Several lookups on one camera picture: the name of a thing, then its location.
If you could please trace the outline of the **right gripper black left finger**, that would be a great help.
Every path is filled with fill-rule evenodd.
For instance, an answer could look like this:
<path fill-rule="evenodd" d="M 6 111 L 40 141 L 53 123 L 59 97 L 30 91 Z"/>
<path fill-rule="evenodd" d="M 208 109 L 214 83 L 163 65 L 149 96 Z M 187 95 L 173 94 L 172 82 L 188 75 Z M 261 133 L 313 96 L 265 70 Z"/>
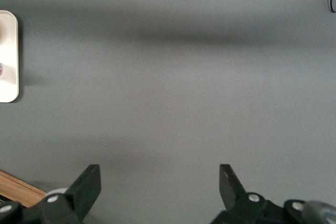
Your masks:
<path fill-rule="evenodd" d="M 100 166 L 91 164 L 68 188 L 44 196 L 39 203 L 41 223 L 83 223 L 100 192 Z"/>

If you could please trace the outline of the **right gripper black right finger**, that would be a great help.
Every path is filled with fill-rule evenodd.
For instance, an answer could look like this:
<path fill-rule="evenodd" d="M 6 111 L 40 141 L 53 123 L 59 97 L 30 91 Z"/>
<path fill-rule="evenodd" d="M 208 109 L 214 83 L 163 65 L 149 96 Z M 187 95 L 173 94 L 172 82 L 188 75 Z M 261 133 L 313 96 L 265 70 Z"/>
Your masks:
<path fill-rule="evenodd" d="M 212 223 L 306 223 L 303 200 L 287 200 L 282 207 L 255 192 L 247 192 L 229 164 L 219 166 L 219 192 L 225 206 Z"/>

